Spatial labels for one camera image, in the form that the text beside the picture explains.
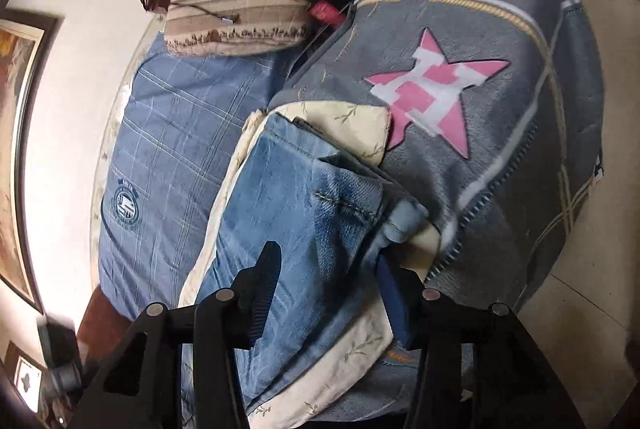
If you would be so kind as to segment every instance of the gray blanket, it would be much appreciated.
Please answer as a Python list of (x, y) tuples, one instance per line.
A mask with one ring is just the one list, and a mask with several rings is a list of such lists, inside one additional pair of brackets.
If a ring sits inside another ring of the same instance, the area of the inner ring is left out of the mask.
[(270, 108), (322, 99), (390, 106), (382, 168), (442, 234), (430, 286), (517, 309), (542, 284), (600, 151), (580, 0), (358, 0)]

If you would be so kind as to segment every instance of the painting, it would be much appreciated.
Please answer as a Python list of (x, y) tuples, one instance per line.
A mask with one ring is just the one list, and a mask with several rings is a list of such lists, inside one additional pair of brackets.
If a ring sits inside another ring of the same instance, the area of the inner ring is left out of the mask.
[(42, 313), (24, 222), (22, 176), (31, 94), (56, 19), (0, 12), (0, 279)]
[(43, 368), (12, 342), (9, 342), (5, 361), (7, 376), (29, 409), (37, 413)]

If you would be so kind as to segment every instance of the red object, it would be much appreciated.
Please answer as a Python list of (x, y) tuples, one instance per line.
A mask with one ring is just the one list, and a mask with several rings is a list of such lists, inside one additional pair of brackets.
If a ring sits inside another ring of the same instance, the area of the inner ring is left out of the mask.
[(323, 0), (315, 2), (309, 9), (309, 14), (318, 21), (333, 26), (340, 26), (347, 19), (337, 8)]

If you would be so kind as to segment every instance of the tiled floor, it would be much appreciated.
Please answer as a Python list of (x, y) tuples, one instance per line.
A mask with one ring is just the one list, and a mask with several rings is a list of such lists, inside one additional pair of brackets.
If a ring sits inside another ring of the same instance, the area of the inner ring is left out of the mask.
[(636, 384), (626, 340), (640, 340), (640, 1), (583, 2), (604, 70), (605, 177), (520, 319), (588, 429), (604, 429)]

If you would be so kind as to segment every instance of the pink star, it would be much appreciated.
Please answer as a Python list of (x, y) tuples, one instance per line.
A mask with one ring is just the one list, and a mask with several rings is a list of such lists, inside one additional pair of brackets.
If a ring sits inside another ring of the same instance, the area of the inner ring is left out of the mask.
[(509, 65), (508, 61), (466, 61), (448, 63), (433, 35), (425, 30), (414, 52), (416, 64), (409, 72), (372, 75), (371, 93), (389, 105), (392, 130), (388, 148), (404, 139), (404, 130), (413, 122), (431, 136), (442, 137), (468, 158), (465, 117), (460, 92), (479, 86)]

